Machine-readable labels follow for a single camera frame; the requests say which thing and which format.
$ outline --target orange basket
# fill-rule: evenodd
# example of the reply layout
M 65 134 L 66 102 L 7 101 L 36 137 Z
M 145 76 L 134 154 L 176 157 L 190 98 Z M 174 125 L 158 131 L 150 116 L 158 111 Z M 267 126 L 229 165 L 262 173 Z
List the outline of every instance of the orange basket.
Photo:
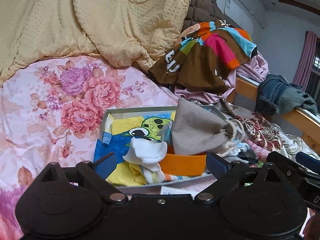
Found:
M 198 176 L 205 170 L 206 153 L 196 155 L 176 155 L 172 146 L 168 145 L 165 158 L 159 162 L 165 174 L 177 176 Z

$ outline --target brown quilt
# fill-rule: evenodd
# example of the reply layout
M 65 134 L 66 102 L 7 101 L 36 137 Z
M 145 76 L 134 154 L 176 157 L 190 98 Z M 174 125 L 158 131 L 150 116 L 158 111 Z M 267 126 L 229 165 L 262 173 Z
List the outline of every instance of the brown quilt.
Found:
M 226 20 L 231 27 L 240 28 L 231 18 L 221 12 L 216 0 L 190 0 L 188 13 L 183 22 L 181 32 L 194 24 L 215 22 L 217 19 Z

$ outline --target metal pin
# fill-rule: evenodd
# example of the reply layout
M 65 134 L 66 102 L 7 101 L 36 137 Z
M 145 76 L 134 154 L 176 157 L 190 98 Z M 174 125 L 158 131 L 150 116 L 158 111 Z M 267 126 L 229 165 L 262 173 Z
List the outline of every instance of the metal pin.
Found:
M 158 203 L 161 204 L 161 205 L 162 205 L 162 204 L 165 204 L 165 200 L 162 199 L 162 198 L 160 198 L 160 199 L 158 199 Z
M 210 194 L 210 193 L 205 193 L 205 192 L 203 192 L 203 193 L 199 193 L 199 194 L 197 195 L 197 198 L 198 198 L 199 200 L 202 200 L 202 201 L 209 201 L 209 200 L 212 200 L 212 199 L 213 199 L 213 195 Z
M 113 193 L 110 195 L 110 199 L 113 201 L 123 201 L 125 199 L 125 194 Z

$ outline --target pink bed sheet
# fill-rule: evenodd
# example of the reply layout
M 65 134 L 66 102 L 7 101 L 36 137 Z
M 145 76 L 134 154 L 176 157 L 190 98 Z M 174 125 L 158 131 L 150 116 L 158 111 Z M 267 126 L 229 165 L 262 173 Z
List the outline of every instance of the pink bed sheet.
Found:
M 19 239 L 15 205 L 52 161 L 93 160 L 106 109 L 172 106 L 178 98 L 134 67 L 89 56 L 31 64 L 0 90 L 0 239 Z

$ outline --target curtain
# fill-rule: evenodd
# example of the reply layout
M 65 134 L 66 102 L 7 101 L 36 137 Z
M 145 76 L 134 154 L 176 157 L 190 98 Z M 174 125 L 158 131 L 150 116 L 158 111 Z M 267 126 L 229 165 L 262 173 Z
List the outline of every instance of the curtain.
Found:
M 317 34 L 307 31 L 298 69 L 292 82 L 303 86 L 303 90 L 306 90 L 310 78 L 313 60 L 316 55 L 316 43 Z

